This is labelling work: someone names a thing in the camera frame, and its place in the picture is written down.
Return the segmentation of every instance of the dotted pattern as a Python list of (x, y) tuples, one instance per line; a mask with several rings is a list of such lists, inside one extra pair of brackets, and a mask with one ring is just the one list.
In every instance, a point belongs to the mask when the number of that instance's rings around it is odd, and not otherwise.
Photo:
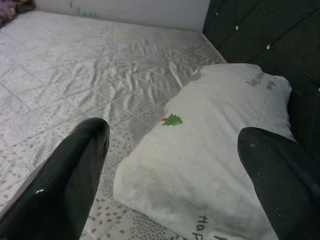
[(114, 201), (114, 177), (178, 82), (186, 85), (197, 65), (221, 62), (192, 31), (38, 11), (2, 27), (0, 209), (78, 123), (101, 117), (110, 145), (81, 239), (182, 240)]

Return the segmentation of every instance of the black headboard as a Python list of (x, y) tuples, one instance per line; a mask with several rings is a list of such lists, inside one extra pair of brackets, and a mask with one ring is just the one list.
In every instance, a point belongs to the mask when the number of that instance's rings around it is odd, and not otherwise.
[(211, 0), (203, 33), (227, 62), (289, 80), (291, 130), (320, 161), (320, 0)]

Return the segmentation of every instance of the pillowcase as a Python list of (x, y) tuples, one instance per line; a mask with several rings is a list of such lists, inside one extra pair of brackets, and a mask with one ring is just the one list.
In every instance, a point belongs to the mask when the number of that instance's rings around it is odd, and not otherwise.
[(240, 160), (279, 239), (320, 239), (320, 165), (278, 134), (247, 127)]
[(119, 165), (114, 198), (190, 240), (277, 236), (237, 150), (240, 130), (293, 139), (291, 87), (256, 65), (201, 67)]

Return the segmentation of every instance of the white mattress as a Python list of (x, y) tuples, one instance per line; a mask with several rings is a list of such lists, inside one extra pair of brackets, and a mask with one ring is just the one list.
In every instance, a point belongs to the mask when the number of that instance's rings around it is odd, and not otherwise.
[(223, 62), (201, 33), (32, 11), (0, 28), (0, 209), (81, 120), (110, 148), (81, 238), (179, 239), (113, 200), (120, 161), (198, 65)]

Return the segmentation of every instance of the bedsheet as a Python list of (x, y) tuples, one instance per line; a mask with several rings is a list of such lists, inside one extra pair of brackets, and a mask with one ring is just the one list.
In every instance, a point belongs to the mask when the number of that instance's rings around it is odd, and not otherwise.
[(80, 121), (110, 147), (83, 240), (181, 237), (113, 200), (115, 171), (198, 65), (223, 59), (198, 32), (32, 11), (0, 29), (0, 209)]

